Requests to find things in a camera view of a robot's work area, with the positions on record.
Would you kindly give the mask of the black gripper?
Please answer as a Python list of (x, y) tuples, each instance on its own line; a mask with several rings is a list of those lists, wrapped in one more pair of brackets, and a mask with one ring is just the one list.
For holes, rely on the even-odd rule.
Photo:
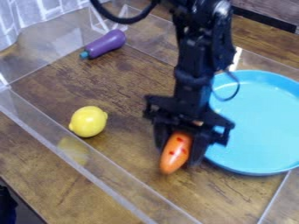
[(194, 77), (177, 68), (174, 96), (147, 95), (145, 117), (154, 124), (154, 141), (163, 152), (174, 130), (191, 132), (191, 155), (187, 165), (202, 163), (211, 144), (226, 145), (235, 123), (210, 106), (214, 73)]

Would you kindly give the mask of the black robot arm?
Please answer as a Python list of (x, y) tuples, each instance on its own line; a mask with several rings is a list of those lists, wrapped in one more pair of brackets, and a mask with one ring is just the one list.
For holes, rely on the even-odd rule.
[(171, 10), (179, 46), (171, 96), (147, 95), (145, 117), (154, 124), (162, 160), (197, 165), (213, 144), (226, 145), (235, 123), (210, 105), (214, 76), (237, 53), (231, 40), (230, 0), (186, 0)]

